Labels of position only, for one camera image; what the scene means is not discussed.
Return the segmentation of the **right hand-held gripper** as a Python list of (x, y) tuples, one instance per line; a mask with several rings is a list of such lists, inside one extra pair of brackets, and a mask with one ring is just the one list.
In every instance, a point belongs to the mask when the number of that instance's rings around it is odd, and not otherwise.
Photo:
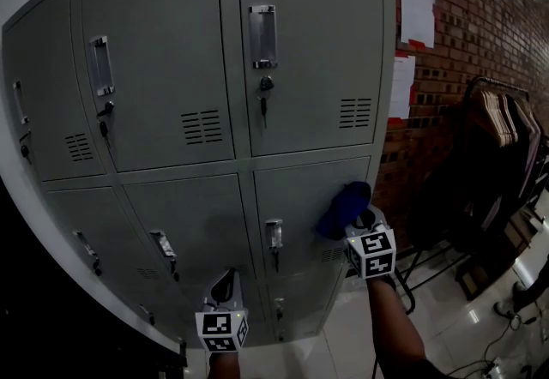
[(347, 258), (364, 280), (390, 275), (395, 270), (394, 230), (383, 212), (370, 205), (345, 228)]

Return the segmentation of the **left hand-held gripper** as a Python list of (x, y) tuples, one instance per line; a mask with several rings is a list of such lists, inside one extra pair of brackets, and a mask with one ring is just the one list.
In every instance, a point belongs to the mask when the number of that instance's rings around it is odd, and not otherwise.
[(196, 331), (210, 353), (239, 352), (250, 331), (240, 274), (226, 270), (206, 286), (195, 313)]

